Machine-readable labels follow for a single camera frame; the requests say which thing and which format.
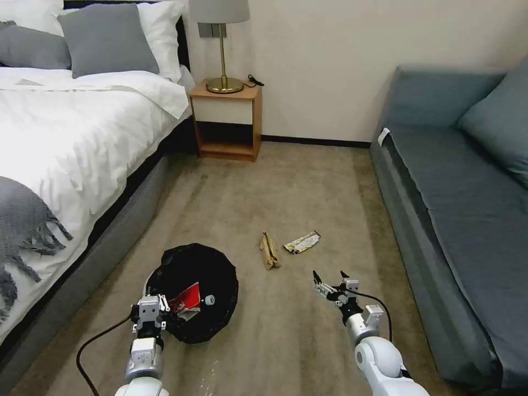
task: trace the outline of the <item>headboard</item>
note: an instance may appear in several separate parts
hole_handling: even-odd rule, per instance
[[[120,0],[65,0],[64,9],[82,8],[91,4],[119,4],[119,3],[155,3],[153,1],[120,1]],[[185,36],[185,27],[183,19],[180,17],[176,23],[176,31],[178,32],[178,60],[180,64],[187,66],[191,70],[189,62],[189,48],[187,46],[187,37]]]

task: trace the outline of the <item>trash bin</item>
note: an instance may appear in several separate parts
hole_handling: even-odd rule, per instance
[[[161,265],[150,275],[145,292],[164,294],[171,305],[180,293],[198,282],[200,312],[184,320],[171,306],[167,331],[178,340],[196,344],[210,340],[231,319],[238,301],[238,280],[235,267],[220,251],[198,243],[166,250]]]

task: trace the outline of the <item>brown paper bag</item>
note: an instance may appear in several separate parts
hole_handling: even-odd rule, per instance
[[[262,241],[260,242],[260,250],[264,252],[266,269],[270,270],[272,267],[279,268],[282,264],[279,262],[278,251],[276,244],[271,239],[270,235],[264,231],[262,233]]]

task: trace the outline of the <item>gray sofa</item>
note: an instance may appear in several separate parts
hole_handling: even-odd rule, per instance
[[[504,76],[399,67],[370,149],[438,371],[476,394],[528,394],[528,190],[457,127]]]

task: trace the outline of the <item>beige carpet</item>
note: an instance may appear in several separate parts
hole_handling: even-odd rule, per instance
[[[281,250],[284,266],[265,270],[262,231],[282,244],[313,229],[322,235],[318,245],[297,256]],[[148,231],[12,394],[90,395],[75,368],[79,345],[126,316],[165,249],[191,242],[223,251],[236,266],[239,302],[206,344],[165,335],[163,383],[172,396],[370,394],[339,311],[313,289],[313,269],[329,282],[344,270],[363,292],[382,297],[414,378],[431,395],[458,394],[436,372],[369,152],[269,142],[256,163],[174,156]],[[123,383],[130,327],[84,352],[101,395]]]

